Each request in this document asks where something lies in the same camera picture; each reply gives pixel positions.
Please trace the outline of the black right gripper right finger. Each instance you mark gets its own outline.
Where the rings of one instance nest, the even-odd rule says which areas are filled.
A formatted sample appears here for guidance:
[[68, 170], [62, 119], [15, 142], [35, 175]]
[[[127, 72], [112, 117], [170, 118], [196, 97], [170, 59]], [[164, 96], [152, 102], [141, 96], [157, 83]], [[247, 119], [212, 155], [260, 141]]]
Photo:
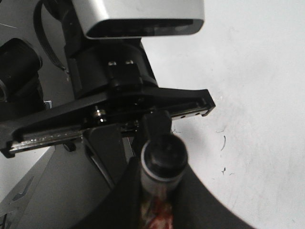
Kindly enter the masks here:
[[249, 229], [202, 184], [190, 166], [173, 194], [175, 229]]

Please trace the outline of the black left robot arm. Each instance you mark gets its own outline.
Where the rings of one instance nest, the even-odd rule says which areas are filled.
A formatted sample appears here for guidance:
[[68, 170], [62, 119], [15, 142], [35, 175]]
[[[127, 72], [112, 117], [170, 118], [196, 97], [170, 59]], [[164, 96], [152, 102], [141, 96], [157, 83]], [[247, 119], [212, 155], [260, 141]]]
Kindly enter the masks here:
[[0, 48], [0, 151], [17, 153], [79, 138], [86, 129], [135, 122], [151, 111], [171, 118], [208, 115], [215, 103], [208, 90], [160, 88], [139, 39], [94, 42], [68, 50], [75, 100], [46, 108], [38, 71], [42, 59], [25, 41], [13, 38]]

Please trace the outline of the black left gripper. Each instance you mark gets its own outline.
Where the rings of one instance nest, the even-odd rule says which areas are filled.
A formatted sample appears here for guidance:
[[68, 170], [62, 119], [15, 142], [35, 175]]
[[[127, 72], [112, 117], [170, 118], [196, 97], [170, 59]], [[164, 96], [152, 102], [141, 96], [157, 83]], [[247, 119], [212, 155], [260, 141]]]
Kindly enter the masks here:
[[[172, 118], [208, 115], [215, 103], [208, 90], [160, 88], [140, 40], [95, 43], [70, 59], [75, 100], [47, 108], [38, 70], [42, 61], [23, 40], [0, 49], [0, 150], [5, 157], [45, 147], [82, 133], [89, 159], [113, 190], [133, 150], [122, 133], [135, 130], [135, 152], [171, 132]], [[110, 125], [98, 126], [101, 122]]]

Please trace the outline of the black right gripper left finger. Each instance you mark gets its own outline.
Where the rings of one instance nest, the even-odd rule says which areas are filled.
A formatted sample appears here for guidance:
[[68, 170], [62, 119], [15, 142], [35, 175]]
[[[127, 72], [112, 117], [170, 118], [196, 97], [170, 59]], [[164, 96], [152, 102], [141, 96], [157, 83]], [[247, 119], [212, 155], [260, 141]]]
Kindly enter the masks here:
[[107, 197], [72, 229], [137, 229], [140, 217], [140, 162], [133, 157]]

